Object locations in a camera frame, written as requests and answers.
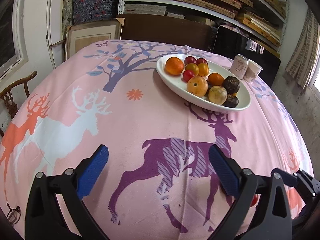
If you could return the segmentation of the yellow-brown speckled passion fruit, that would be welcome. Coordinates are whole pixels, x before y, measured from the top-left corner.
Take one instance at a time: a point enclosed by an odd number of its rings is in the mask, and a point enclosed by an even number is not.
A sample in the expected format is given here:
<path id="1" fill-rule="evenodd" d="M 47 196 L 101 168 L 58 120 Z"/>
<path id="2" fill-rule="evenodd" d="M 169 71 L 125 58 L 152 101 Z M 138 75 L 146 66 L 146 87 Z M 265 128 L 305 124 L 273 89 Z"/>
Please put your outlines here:
<path id="1" fill-rule="evenodd" d="M 213 86 L 208 92 L 210 102 L 223 105 L 227 99 L 227 90 L 222 86 Z"/>

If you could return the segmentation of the dark speckled passion fruit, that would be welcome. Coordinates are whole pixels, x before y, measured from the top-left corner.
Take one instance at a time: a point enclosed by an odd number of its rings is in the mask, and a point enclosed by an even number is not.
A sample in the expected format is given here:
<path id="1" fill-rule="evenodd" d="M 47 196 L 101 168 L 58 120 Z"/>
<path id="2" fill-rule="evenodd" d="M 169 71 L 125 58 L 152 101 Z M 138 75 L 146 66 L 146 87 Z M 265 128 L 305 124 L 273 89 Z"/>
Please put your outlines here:
<path id="1" fill-rule="evenodd" d="M 227 90 L 228 94 L 235 94 L 240 89 L 240 81 L 237 77 L 228 76 L 224 79 L 222 87 Z"/>

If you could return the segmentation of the large yellow-orange fruit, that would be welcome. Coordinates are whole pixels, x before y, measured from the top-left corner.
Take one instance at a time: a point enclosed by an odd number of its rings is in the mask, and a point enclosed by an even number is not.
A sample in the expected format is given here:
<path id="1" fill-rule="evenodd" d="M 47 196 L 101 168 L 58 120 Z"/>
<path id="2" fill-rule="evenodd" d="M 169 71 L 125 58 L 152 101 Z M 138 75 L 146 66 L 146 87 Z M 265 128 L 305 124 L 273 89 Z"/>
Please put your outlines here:
<path id="1" fill-rule="evenodd" d="M 207 81 L 201 76 L 195 76 L 187 83 L 187 91 L 195 96 L 203 97 L 208 90 Z"/>

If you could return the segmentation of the red tomato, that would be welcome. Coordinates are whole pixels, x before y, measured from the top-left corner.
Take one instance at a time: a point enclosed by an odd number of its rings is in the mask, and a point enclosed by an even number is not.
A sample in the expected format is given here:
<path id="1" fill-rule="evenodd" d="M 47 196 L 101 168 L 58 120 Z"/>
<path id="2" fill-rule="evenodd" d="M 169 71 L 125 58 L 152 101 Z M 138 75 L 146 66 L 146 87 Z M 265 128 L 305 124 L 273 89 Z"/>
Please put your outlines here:
<path id="1" fill-rule="evenodd" d="M 189 82 L 189 80 L 192 79 L 193 77 L 195 77 L 195 74 L 192 70 L 185 70 L 183 72 L 183 80 L 185 82 Z"/>

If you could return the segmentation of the small orange tangerine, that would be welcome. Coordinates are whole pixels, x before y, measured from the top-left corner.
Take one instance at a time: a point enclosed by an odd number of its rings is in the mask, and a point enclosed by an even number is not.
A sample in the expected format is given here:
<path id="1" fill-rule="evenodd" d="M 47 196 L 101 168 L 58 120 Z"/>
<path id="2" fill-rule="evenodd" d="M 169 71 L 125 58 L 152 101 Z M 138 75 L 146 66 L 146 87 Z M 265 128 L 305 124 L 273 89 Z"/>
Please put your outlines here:
<path id="1" fill-rule="evenodd" d="M 209 74 L 208 64 L 206 64 L 206 63 L 199 63 L 197 66 L 198 66 L 198 68 L 199 68 L 198 76 L 201 76 L 201 77 L 208 76 L 208 74 Z"/>

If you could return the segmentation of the red plum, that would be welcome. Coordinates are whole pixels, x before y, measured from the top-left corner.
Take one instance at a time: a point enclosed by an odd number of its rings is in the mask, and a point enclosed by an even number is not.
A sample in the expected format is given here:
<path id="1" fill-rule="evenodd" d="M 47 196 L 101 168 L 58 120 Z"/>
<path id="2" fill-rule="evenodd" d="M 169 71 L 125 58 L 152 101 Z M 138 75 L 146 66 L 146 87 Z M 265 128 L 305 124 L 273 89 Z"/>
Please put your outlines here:
<path id="1" fill-rule="evenodd" d="M 184 64 L 188 65 L 188 64 L 196 64 L 196 59 L 193 56 L 188 56 L 184 59 Z"/>
<path id="2" fill-rule="evenodd" d="M 207 60 L 204 59 L 204 58 L 199 58 L 199 59 L 196 60 L 196 64 L 197 65 L 202 64 L 202 63 L 208 64 Z"/>

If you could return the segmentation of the large orange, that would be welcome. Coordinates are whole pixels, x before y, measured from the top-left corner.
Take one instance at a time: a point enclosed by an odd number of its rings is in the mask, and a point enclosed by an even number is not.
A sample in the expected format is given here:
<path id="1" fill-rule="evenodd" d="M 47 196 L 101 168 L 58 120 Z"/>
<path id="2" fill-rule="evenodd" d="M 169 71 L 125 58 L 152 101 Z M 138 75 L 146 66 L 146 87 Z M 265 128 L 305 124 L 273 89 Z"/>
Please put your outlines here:
<path id="1" fill-rule="evenodd" d="M 180 75 L 184 70 L 184 63 L 178 57 L 171 57 L 165 63 L 165 71 L 174 76 Z"/>

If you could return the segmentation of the dark purple passion fruit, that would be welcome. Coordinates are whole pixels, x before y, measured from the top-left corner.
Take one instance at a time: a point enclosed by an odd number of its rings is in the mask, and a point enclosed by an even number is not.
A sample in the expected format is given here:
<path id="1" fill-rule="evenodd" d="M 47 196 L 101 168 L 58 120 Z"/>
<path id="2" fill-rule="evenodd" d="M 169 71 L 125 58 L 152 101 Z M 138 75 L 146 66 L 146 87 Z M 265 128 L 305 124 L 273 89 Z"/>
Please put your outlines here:
<path id="1" fill-rule="evenodd" d="M 238 104 L 239 104 L 239 99 L 233 94 L 228 94 L 227 99 L 223 103 L 223 106 L 235 108 Z"/>

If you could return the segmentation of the eyeglasses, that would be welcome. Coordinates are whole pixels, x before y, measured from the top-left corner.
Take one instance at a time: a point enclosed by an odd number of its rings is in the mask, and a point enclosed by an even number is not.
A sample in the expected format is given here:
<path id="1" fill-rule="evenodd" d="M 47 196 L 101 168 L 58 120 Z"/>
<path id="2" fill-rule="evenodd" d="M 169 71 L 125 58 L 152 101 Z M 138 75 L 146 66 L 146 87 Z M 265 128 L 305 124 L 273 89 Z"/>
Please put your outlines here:
<path id="1" fill-rule="evenodd" d="M 11 208 L 9 203 L 7 203 L 7 207 L 9 208 L 9 212 L 8 212 L 6 218 L 11 225 L 16 225 L 21 218 L 21 208 L 20 208 L 20 206 L 16 206 L 15 208 Z"/>

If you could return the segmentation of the white oval plate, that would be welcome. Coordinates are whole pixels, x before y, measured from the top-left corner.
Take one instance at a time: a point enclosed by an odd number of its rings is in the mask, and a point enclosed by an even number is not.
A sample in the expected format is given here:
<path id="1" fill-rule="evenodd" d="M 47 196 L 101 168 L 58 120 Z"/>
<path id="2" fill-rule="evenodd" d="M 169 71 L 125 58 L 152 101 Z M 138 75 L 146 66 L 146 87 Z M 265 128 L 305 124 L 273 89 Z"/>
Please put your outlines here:
<path id="1" fill-rule="evenodd" d="M 156 63 L 156 70 L 167 87 L 184 100 L 204 109 L 221 113 L 244 111 L 251 105 L 249 91 L 241 81 L 238 82 L 240 87 L 236 93 L 236 98 L 239 103 L 235 107 L 223 105 L 227 100 L 227 90 L 222 86 L 218 86 L 214 89 L 215 98 L 213 101 L 210 101 L 208 98 L 209 85 L 205 77 L 195 76 L 189 81 L 186 81 L 182 73 L 172 75 L 166 70 L 165 65 L 172 57 L 184 61 L 187 55 L 172 54 L 163 56 L 158 59 Z"/>

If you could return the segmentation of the white paper cup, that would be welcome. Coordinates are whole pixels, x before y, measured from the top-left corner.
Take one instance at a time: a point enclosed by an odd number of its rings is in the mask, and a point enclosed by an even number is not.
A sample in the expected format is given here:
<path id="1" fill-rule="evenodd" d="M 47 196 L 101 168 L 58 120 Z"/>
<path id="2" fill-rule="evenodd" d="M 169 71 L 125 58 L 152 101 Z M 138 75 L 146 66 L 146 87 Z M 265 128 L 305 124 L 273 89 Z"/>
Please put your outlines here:
<path id="1" fill-rule="evenodd" d="M 263 68 L 259 64 L 249 59 L 248 68 L 244 75 L 244 80 L 246 80 L 249 83 L 252 83 L 258 77 L 259 73 L 262 70 Z"/>

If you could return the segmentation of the pink drink can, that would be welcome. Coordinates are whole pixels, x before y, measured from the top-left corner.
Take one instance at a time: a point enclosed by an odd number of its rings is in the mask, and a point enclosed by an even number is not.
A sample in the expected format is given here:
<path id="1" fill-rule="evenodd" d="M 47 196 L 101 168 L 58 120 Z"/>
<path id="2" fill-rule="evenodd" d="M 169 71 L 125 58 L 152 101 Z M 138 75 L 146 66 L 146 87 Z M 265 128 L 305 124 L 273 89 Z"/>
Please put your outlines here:
<path id="1" fill-rule="evenodd" d="M 241 54 L 237 54 L 233 60 L 230 68 L 230 72 L 237 78 L 243 79 L 249 65 L 248 58 Z"/>

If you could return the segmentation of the dark brown board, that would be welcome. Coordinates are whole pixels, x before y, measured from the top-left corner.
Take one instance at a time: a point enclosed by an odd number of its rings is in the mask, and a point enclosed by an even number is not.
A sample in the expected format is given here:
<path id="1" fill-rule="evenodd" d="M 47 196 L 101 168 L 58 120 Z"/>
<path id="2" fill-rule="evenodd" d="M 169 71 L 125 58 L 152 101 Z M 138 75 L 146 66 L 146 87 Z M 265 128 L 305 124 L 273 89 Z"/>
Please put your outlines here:
<path id="1" fill-rule="evenodd" d="M 208 25 L 168 16 L 148 14 L 123 14 L 121 38 L 125 40 L 150 41 L 188 45 L 207 50 L 212 28 Z"/>

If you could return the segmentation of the blue patterned boxes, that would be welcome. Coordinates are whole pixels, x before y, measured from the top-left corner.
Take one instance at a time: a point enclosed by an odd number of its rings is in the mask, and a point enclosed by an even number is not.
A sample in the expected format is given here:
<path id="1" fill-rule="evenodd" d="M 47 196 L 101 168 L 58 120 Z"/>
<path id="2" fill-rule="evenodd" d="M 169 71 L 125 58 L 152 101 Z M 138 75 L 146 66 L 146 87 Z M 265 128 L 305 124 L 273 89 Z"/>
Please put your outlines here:
<path id="1" fill-rule="evenodd" d="M 117 5 L 118 0 L 73 0 L 73 24 L 115 18 Z"/>

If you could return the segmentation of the white metal shelving unit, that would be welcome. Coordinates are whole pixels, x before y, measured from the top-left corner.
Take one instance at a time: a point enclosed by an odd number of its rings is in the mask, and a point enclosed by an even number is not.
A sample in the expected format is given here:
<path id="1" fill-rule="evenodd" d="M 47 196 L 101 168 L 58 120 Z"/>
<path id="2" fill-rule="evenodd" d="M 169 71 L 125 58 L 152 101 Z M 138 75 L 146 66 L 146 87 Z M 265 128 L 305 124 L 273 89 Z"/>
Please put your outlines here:
<path id="1" fill-rule="evenodd" d="M 119 0 L 125 14 L 130 3 L 183 7 L 213 16 L 261 40 L 275 51 L 281 47 L 287 24 L 287 0 Z"/>

